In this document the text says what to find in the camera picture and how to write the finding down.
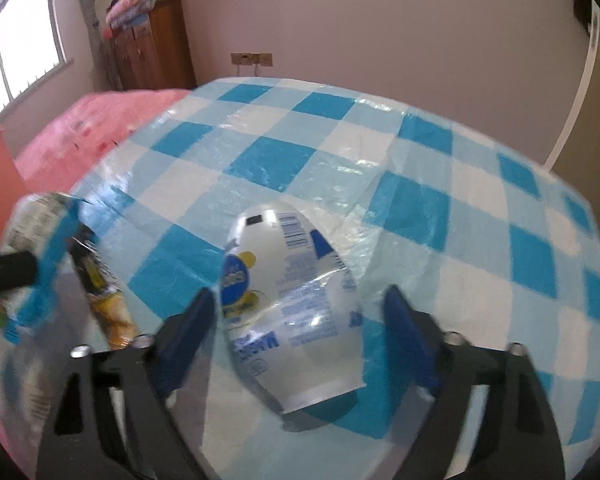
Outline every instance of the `wooden wardrobe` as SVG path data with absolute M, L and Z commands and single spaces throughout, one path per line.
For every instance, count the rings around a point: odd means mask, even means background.
M 123 89 L 193 89 L 197 86 L 182 0 L 157 2 L 147 20 L 114 32 L 109 42 Z

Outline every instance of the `pink blanket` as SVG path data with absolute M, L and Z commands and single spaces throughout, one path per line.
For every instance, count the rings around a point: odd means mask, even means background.
M 30 192 L 69 191 L 117 144 L 187 90 L 88 94 L 50 122 L 16 159 Z

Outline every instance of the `screw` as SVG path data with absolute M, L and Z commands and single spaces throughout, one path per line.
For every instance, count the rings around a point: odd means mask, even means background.
M 71 357 L 74 359 L 80 357 L 86 357 L 91 353 L 91 347 L 89 345 L 80 345 L 71 350 Z
M 524 357 L 528 354 L 528 351 L 526 349 L 526 346 L 524 346 L 522 343 L 511 343 L 509 345 L 509 353 L 520 357 Z
M 154 336 L 151 334 L 141 334 L 133 340 L 131 346 L 133 348 L 149 348 L 152 344 L 154 344 Z
M 169 397 L 164 401 L 168 410 L 172 410 L 178 401 L 178 391 L 174 390 Z
M 464 336 L 459 332 L 447 332 L 445 334 L 445 343 L 451 346 L 460 346 L 466 342 Z
M 436 397 L 431 395 L 431 392 L 423 386 L 418 386 L 416 391 L 418 392 L 420 398 L 426 400 L 427 402 L 434 402 L 436 400 Z

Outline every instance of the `blue and white checkered tablecloth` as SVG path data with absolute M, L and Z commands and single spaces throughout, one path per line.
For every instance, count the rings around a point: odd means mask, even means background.
M 281 418 L 238 380 L 221 330 L 173 414 L 224 479 L 391 478 L 426 413 L 384 334 L 378 299 L 474 344 L 526 344 L 550 398 L 568 478 L 600 408 L 600 233 L 573 189 L 493 139 L 385 98 L 229 78 L 196 89 L 114 150 L 75 192 L 142 332 L 213 286 L 235 216 L 286 201 L 352 269 L 366 387 Z M 474 395 L 452 469 L 472 448 Z

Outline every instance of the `wall socket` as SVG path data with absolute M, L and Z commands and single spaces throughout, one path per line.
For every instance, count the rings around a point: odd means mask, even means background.
M 258 54 L 258 64 L 262 66 L 273 66 L 273 56 L 271 53 Z
M 232 52 L 231 54 L 231 64 L 234 65 L 252 65 L 253 60 L 251 54 L 247 54 L 246 52 Z
M 249 52 L 232 52 L 231 63 L 234 65 L 273 66 L 271 53 L 250 54 Z

